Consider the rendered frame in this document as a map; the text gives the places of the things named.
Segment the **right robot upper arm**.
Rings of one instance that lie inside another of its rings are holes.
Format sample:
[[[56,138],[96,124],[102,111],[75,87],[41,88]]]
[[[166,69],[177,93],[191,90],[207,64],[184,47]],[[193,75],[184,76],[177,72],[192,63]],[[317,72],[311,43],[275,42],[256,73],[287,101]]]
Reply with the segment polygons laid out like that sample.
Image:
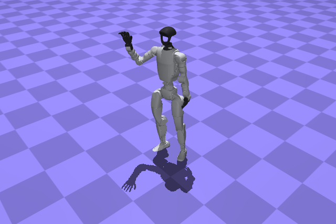
[[[156,56],[156,51],[159,47],[154,46],[148,52],[144,54],[143,57],[139,56],[139,58],[135,61],[137,65],[142,65],[144,62],[150,60],[154,56]]]

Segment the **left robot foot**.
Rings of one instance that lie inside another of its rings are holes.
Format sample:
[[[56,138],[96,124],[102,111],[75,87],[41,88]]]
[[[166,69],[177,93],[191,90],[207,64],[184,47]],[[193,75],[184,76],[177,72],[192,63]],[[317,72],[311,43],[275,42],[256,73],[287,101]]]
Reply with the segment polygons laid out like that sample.
[[[178,161],[184,161],[186,153],[187,153],[187,150],[186,150],[186,149],[185,149],[185,152],[184,152],[184,150],[183,150],[183,151],[180,151],[180,153],[179,153],[179,155],[178,155],[178,157],[177,157],[177,160],[178,160]]]

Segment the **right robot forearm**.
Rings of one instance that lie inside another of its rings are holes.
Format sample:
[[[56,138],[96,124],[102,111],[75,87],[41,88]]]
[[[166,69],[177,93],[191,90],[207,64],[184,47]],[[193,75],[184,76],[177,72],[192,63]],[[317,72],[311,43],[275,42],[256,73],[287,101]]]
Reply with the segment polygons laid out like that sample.
[[[134,48],[133,50],[131,50],[130,47],[126,47],[126,51],[128,52],[128,54],[131,56],[133,60],[137,60],[139,58],[139,55],[136,53]]]

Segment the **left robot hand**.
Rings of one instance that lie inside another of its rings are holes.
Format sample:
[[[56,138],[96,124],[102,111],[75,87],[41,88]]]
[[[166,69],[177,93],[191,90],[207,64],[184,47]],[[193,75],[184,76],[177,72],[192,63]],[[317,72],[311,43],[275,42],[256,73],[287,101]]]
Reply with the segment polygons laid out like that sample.
[[[189,100],[190,101],[190,100]],[[185,97],[184,98],[184,103],[183,103],[183,105],[182,105],[182,109],[188,104],[188,98],[187,97]]]

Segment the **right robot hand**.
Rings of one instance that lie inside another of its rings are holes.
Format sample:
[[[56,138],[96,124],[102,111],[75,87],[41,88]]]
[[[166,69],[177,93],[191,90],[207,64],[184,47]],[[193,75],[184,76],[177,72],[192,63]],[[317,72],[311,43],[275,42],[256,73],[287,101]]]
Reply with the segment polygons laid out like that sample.
[[[123,37],[123,40],[125,42],[125,47],[130,47],[131,50],[133,50],[133,46],[132,46],[132,36],[129,35],[129,32],[120,32],[119,34],[121,34],[121,36]]]

